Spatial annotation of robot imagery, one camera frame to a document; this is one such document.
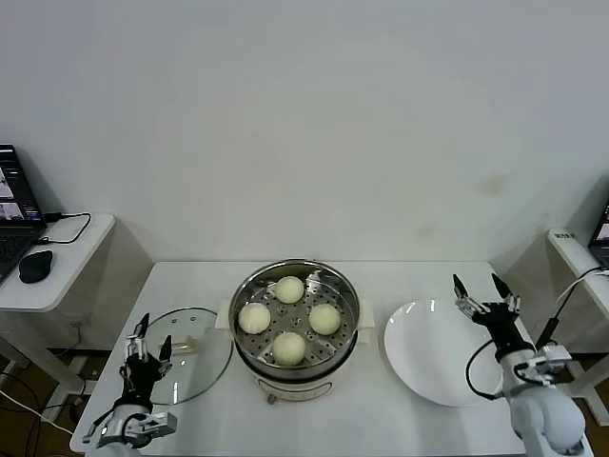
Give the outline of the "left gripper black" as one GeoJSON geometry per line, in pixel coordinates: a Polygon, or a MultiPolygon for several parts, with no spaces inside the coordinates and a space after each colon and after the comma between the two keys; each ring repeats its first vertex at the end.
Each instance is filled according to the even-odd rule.
{"type": "Polygon", "coordinates": [[[166,337],[160,347],[158,360],[147,356],[146,334],[149,325],[149,314],[146,313],[127,337],[125,345],[125,368],[127,379],[123,386],[123,397],[130,403],[140,406],[151,406],[151,393],[154,385],[161,380],[172,367],[172,338],[166,337]]]}

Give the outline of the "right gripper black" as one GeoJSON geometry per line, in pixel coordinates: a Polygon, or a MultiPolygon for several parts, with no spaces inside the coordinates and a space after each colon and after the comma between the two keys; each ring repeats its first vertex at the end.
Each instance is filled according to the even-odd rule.
{"type": "Polygon", "coordinates": [[[534,350],[525,341],[516,326],[521,307],[521,298],[514,295],[510,287],[495,273],[491,278],[503,303],[481,303],[472,298],[457,274],[452,275],[456,306],[472,321],[487,328],[495,344],[496,355],[509,355],[521,350],[534,350]]]}

